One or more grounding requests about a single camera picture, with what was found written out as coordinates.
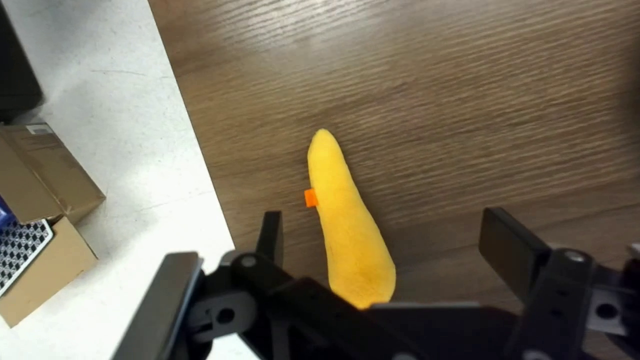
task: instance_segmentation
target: wood grain surface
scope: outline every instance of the wood grain surface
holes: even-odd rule
[[[635,0],[150,4],[239,249],[281,209],[285,268],[326,283],[303,201],[321,127],[390,247],[397,300],[517,306],[477,253],[483,206],[607,263],[640,237]]]

